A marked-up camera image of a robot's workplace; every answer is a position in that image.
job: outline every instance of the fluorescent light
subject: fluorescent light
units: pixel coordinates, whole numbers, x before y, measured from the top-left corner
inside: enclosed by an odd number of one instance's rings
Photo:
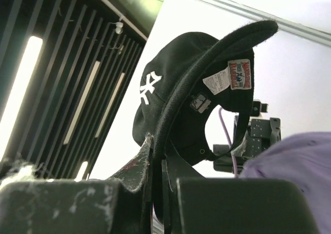
[[[25,48],[14,84],[11,88],[5,111],[0,122],[0,160],[2,160],[5,155],[9,138],[21,108],[31,75],[36,66],[41,46],[42,39],[35,36],[30,37],[27,42],[27,46]]]
[[[83,162],[81,168],[79,169],[75,181],[81,181],[83,179],[84,173],[86,171],[88,162]]]
[[[92,69],[91,75],[89,76],[89,79],[88,79],[88,82],[86,84],[86,87],[84,89],[83,95],[82,95],[82,97],[81,97],[81,99],[79,101],[79,104],[77,106],[77,110],[76,110],[76,112],[75,112],[75,114],[73,116],[73,119],[71,121],[70,127],[69,127],[68,132],[67,132],[67,136],[64,139],[63,145],[68,144],[69,141],[70,141],[70,138],[71,138],[72,133],[73,133],[73,129],[74,129],[74,127],[77,124],[78,117],[81,114],[81,111],[83,109],[85,100],[86,100],[87,95],[88,95],[88,92],[89,92],[89,89],[91,88],[92,83],[94,81],[94,77],[95,77],[95,75],[96,75],[96,73],[97,73],[97,71],[99,69],[99,65],[100,65],[100,62],[99,61],[96,61],[95,64],[94,64],[94,67]]]
[[[118,82],[116,84],[114,93],[113,93],[112,97],[110,98],[109,104],[108,104],[108,106],[106,108],[106,111],[104,112],[104,115],[103,115],[102,120],[100,122],[99,128],[97,130],[97,133],[95,134],[95,137],[96,138],[98,138],[99,135],[100,135],[100,132],[101,132],[101,130],[103,128],[104,122],[106,121],[106,118],[107,118],[107,116],[109,114],[110,108],[112,107],[112,104],[114,103],[114,100],[115,100],[115,97],[117,95],[118,89],[121,86],[121,83],[122,83],[122,81],[124,79],[124,75],[125,75],[125,73],[122,73],[121,76],[119,77],[119,80],[118,80]]]

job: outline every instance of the purple fabric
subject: purple fabric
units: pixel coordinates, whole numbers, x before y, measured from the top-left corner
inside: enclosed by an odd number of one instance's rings
[[[331,233],[331,133],[304,133],[283,139],[246,162],[239,177],[284,179],[296,184],[320,233]]]

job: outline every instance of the white embroidered logo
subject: white embroidered logo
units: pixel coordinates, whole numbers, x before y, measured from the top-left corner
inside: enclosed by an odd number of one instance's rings
[[[144,99],[146,105],[149,105],[149,101],[146,96],[147,91],[152,94],[155,90],[155,87],[153,87],[153,85],[161,79],[162,76],[156,75],[154,71],[146,76],[146,84],[140,87],[140,91],[142,91],[142,93],[140,93],[140,97]]]

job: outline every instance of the black baseball cap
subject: black baseball cap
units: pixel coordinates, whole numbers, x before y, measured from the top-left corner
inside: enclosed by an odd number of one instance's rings
[[[212,110],[238,112],[235,138],[238,147],[247,131],[254,91],[253,47],[273,36],[275,21],[241,27],[218,40],[201,32],[184,33],[167,44],[150,61],[140,83],[141,104],[133,124],[133,138],[142,145],[147,133],[154,136],[154,159],[164,157],[171,140],[191,165],[215,160],[205,137]]]

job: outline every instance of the ceiling track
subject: ceiling track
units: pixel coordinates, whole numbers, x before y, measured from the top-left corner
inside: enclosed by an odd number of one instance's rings
[[[130,28],[132,28],[139,36],[141,36],[145,41],[147,37],[129,20],[124,14],[122,14],[109,0],[101,0],[105,5],[107,5],[114,13],[116,13],[120,21],[125,22]]]
[[[231,0],[196,0],[254,21],[275,20],[279,29],[298,37],[331,47],[331,34],[236,3]]]

